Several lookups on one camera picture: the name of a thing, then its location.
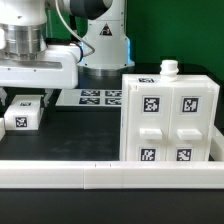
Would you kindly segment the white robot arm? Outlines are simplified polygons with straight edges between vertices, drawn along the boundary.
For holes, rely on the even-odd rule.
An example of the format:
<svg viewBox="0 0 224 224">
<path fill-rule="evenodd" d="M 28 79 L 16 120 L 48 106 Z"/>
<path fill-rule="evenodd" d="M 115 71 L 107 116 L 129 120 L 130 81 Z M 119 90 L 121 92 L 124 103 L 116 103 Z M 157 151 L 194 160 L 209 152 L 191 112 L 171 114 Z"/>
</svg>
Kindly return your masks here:
<svg viewBox="0 0 224 224">
<path fill-rule="evenodd" d="M 113 74 L 134 65 L 125 34 L 127 0 L 0 0 L 0 103 L 7 87 L 73 89 L 78 70 Z M 88 20 L 76 42 L 47 37 L 48 9 Z"/>
</svg>

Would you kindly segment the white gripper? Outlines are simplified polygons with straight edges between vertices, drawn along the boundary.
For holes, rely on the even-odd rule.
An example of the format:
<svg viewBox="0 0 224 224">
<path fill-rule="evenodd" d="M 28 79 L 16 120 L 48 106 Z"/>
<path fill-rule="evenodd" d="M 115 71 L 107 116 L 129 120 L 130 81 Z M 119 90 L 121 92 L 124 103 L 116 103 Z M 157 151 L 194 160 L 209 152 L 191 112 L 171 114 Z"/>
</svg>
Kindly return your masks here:
<svg viewBox="0 0 224 224">
<path fill-rule="evenodd" d="M 0 101 L 6 105 L 3 87 L 43 88 L 47 107 L 53 89 L 73 89 L 78 85 L 77 63 L 81 50 L 75 45 L 50 45 L 35 60 L 15 60 L 0 53 Z"/>
</svg>

